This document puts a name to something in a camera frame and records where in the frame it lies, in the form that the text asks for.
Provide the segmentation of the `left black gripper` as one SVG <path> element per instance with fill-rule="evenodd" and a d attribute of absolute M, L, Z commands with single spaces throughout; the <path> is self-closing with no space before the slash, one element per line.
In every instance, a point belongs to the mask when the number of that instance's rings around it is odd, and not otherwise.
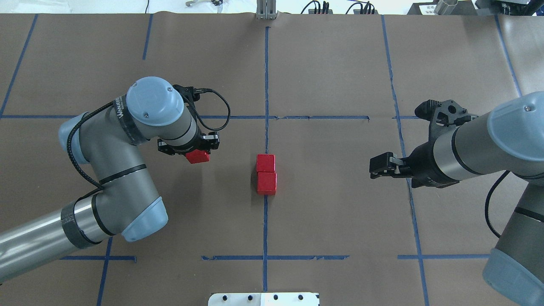
<path fill-rule="evenodd" d="M 170 156 L 184 155 L 196 150 L 204 151 L 210 154 L 210 151 L 219 148 L 220 128 L 210 128 L 204 124 L 200 114 L 196 110 L 196 101 L 204 93 L 214 93 L 220 97 L 220 93 L 210 88 L 183 87 L 174 85 L 173 88 L 181 95 L 185 110 L 183 113 L 189 114 L 188 130 L 175 139 L 157 139 L 157 150 Z"/>

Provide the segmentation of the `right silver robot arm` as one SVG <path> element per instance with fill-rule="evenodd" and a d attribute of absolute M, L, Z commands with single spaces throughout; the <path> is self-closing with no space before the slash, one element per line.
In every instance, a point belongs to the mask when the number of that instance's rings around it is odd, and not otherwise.
<path fill-rule="evenodd" d="M 386 152 L 369 162 L 372 179 L 409 178 L 412 188 L 445 188 L 502 172 L 484 202 L 488 228 L 498 236 L 482 277 L 521 306 L 544 304 L 544 94 L 530 93 L 477 116 L 455 101 L 422 102 L 416 117 L 429 122 L 428 141 L 407 157 Z M 505 229 L 488 217 L 491 196 L 508 174 L 528 184 Z"/>

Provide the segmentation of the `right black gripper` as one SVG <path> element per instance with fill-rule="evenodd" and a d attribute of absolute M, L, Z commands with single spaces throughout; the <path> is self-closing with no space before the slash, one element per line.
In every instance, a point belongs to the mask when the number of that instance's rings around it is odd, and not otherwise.
<path fill-rule="evenodd" d="M 443 102 L 429 99 L 417 106 L 414 114 L 429 122 L 428 141 L 408 157 L 397 159 L 393 152 L 386 152 L 371 158 L 371 179 L 410 178 L 413 188 L 445 188 L 479 175 L 461 160 L 455 144 L 459 127 L 478 115 L 469 113 L 452 99 Z"/>

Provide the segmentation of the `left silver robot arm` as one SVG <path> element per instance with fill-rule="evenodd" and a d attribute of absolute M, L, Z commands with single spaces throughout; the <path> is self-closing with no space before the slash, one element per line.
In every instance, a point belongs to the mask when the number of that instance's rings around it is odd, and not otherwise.
<path fill-rule="evenodd" d="M 1 281 L 121 234 L 128 242 L 163 228 L 168 215 L 138 146 L 157 138 L 167 155 L 210 154 L 218 128 L 202 133 L 195 102 L 210 88 L 171 85 L 157 76 L 135 81 L 125 95 L 62 124 L 59 141 L 95 189 L 62 209 L 1 234 Z"/>

